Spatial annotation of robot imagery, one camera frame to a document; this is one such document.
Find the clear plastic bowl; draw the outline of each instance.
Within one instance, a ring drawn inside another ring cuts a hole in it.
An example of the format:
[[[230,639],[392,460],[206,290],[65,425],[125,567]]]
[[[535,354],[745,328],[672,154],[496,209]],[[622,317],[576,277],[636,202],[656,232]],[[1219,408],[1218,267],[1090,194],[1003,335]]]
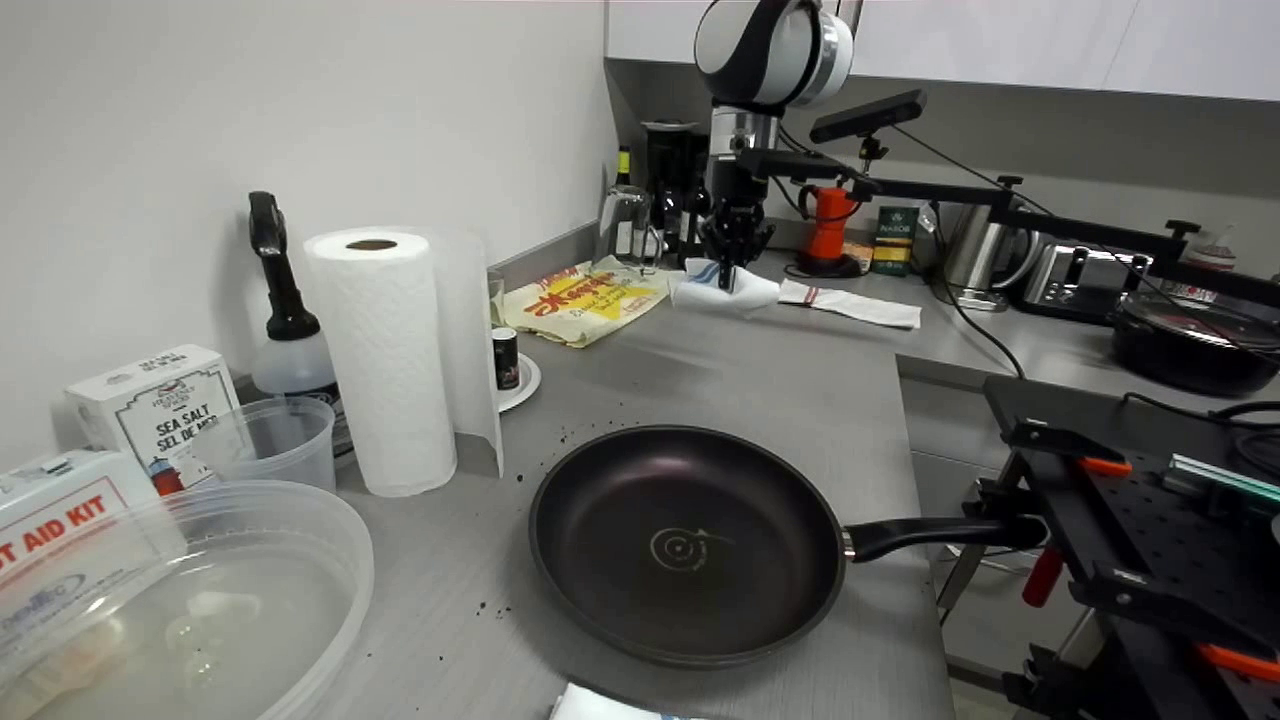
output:
[[[295,481],[334,491],[334,408],[310,394],[252,399],[192,439],[218,481]]]
[[[189,551],[145,591],[96,589],[0,684],[6,720],[295,720],[353,651],[373,597],[367,522],[304,482],[206,482],[169,500]]]

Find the black frying pan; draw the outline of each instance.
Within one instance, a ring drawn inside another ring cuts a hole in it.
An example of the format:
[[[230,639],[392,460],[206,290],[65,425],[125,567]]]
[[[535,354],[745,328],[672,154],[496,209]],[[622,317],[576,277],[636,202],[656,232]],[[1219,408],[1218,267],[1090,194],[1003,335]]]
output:
[[[628,428],[565,456],[530,517],[565,608],[659,663],[748,663],[830,615],[849,559],[904,543],[1042,543],[1035,521],[842,528],[782,456],[707,428]]]

